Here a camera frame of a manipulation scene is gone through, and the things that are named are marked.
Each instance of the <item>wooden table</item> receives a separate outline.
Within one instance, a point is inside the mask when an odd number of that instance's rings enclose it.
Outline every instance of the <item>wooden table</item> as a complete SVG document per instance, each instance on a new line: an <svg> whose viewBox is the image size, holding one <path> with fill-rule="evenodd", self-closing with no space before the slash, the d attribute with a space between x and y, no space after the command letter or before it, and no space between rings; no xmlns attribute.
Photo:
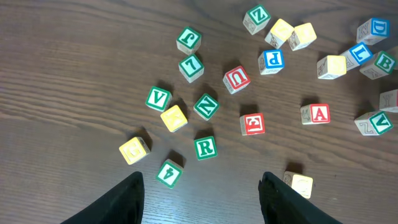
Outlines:
<svg viewBox="0 0 398 224"><path fill-rule="evenodd" d="M318 80L316 62L355 44L371 16L391 21L397 1L261 1L272 14L251 36L242 25L255 1L0 0L0 223L59 223L134 171L144 174L143 223L263 223L258 181L288 167L313 177L310 201L343 223L396 223L398 128L363 137L354 118L398 87L397 72L370 80L358 69ZM285 68L260 76L257 57L273 23L311 22L318 39L282 50ZM178 70L175 39L185 26L202 33L205 74L192 84ZM225 71L243 65L252 83L230 95ZM145 100L150 87L172 91L188 124L167 131ZM203 93L221 104L209 122L193 112ZM301 104L330 105L330 124L304 126ZM240 133L239 115L264 113L266 134ZM398 116L389 113L398 126ZM214 134L218 157L197 161L193 139ZM118 147L142 136L152 148L128 166ZM168 155L183 157L173 190L155 180Z"/></svg>

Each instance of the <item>dark wood tabletop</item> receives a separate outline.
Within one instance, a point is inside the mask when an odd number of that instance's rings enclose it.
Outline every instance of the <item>dark wood tabletop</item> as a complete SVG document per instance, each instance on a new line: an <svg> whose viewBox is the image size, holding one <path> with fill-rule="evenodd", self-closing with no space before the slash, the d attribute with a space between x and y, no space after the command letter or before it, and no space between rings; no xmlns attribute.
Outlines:
<svg viewBox="0 0 398 224"><path fill-rule="evenodd" d="M272 19L250 35L242 20L257 3ZM397 9L393 0L0 0L0 223L60 223L135 171L143 223L264 223L258 182L286 169L312 177L309 201L340 222L397 223L398 127L362 136L353 121L398 87L397 71L316 72L371 17L389 19L391 37L370 49L397 45ZM284 44L285 68L261 76L257 58L272 49L264 37L278 18L311 22L318 39L295 52ZM205 74L191 84L175 42L185 26L202 34ZM222 77L237 65L252 82L231 95ZM145 105L154 85L188 118L176 133ZM204 93L220 103L209 121L193 111ZM302 125L301 105L316 101L330 105L331 123ZM252 112L264 114L266 133L242 136L239 115ZM193 140L212 134L218 157L198 161ZM152 152L129 166L118 148L134 136ZM168 157L184 165L172 190L155 179Z"/></svg>

